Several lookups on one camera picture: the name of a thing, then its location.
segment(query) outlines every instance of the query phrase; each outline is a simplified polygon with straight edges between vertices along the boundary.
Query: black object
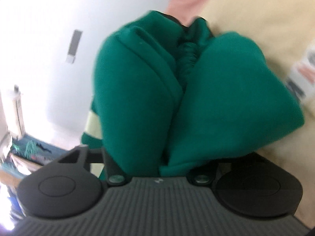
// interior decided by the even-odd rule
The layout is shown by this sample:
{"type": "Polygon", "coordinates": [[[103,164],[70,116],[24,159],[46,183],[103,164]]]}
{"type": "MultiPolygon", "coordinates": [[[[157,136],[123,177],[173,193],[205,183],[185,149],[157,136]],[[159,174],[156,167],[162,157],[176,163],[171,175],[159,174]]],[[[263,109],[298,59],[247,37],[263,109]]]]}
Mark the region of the black object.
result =
{"type": "Polygon", "coordinates": [[[292,216],[302,196],[300,183],[257,154],[212,161],[187,177],[136,178],[104,149],[80,146],[26,177],[17,192],[27,217],[13,236],[309,232],[292,216]],[[106,181],[84,169],[102,161],[106,181]]]}

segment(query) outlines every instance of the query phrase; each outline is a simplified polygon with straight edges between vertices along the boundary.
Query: folded green cloth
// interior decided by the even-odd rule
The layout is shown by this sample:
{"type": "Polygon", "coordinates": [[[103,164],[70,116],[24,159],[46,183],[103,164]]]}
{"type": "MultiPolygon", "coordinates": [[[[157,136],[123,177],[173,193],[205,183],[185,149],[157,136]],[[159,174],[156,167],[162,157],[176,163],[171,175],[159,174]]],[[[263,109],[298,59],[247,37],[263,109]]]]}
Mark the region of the folded green cloth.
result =
{"type": "Polygon", "coordinates": [[[157,11],[106,39],[94,92],[82,143],[103,145],[131,176],[184,176],[304,123],[252,40],[213,37],[202,18],[184,28],[157,11]]]}

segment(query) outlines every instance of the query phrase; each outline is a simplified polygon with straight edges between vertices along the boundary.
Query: bright light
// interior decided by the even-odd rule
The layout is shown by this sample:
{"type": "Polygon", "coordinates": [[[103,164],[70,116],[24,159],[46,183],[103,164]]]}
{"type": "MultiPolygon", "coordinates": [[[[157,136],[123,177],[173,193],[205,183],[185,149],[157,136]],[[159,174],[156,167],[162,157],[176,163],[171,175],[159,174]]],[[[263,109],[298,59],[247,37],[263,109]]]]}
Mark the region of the bright light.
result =
{"type": "Polygon", "coordinates": [[[2,224],[7,230],[13,230],[14,224],[10,218],[11,211],[11,202],[8,199],[10,197],[9,192],[7,191],[7,186],[0,182],[0,224],[2,224]]]}

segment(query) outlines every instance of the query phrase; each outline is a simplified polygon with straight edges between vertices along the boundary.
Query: white wall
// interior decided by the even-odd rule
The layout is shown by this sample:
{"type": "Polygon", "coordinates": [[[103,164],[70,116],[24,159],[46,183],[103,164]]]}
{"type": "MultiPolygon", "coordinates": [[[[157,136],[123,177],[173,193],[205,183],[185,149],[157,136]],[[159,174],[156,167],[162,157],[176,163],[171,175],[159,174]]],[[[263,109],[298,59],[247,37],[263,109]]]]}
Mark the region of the white wall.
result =
{"type": "Polygon", "coordinates": [[[0,87],[19,85],[26,130],[78,137],[92,97],[97,51],[111,32],[168,0],[0,0],[0,87]],[[83,31],[65,63],[74,29],[83,31]]]}

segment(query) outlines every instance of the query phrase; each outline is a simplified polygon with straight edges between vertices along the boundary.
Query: cream stripe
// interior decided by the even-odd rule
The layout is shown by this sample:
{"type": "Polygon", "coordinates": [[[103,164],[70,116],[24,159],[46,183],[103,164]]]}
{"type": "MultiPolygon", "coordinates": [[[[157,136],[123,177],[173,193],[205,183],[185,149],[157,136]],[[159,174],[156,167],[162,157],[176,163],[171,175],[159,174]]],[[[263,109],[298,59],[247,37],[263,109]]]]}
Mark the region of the cream stripe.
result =
{"type": "Polygon", "coordinates": [[[100,119],[96,113],[89,111],[88,121],[85,126],[85,133],[97,139],[102,139],[102,129],[100,126],[100,119]]]}

